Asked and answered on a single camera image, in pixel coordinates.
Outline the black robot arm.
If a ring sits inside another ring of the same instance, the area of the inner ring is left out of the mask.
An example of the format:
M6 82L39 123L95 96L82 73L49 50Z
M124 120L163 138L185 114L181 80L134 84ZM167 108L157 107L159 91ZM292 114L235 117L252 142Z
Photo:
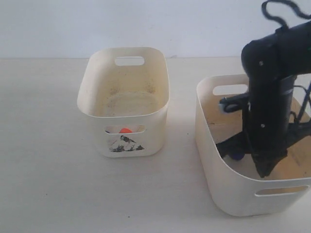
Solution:
M221 157L250 154L261 178L271 174L292 145L311 134L310 122L291 111L298 75L311 71L311 24L281 27L248 43L241 53L248 91L222 98L225 113L242 112L242 131L218 143Z

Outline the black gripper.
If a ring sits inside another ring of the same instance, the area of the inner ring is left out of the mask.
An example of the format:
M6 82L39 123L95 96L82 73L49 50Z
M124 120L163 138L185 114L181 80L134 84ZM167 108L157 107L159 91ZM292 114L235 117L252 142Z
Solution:
M311 122L289 123L284 134L260 135L250 137L247 141L244 132L239 132L227 140L217 143L216 147L221 158L233 153L252 154L256 171L261 178L270 176L276 165L287 157L286 152L271 153L288 149L302 139L311 135Z

